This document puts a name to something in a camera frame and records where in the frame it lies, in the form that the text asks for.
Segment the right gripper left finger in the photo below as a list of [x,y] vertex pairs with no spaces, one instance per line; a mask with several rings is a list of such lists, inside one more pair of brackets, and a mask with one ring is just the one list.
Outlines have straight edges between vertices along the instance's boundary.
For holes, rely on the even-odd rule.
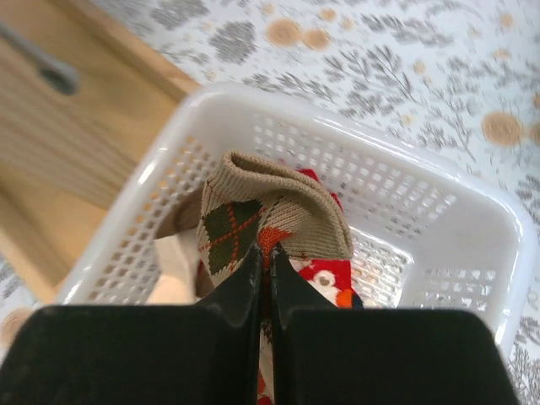
[[193,305],[50,305],[1,368],[4,404],[253,404],[262,251]]

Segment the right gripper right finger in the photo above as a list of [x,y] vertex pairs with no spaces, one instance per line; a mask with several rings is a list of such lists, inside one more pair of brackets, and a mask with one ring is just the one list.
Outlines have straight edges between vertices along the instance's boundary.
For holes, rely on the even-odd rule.
[[340,309],[281,249],[270,277],[276,403],[517,403],[491,333],[473,313]]

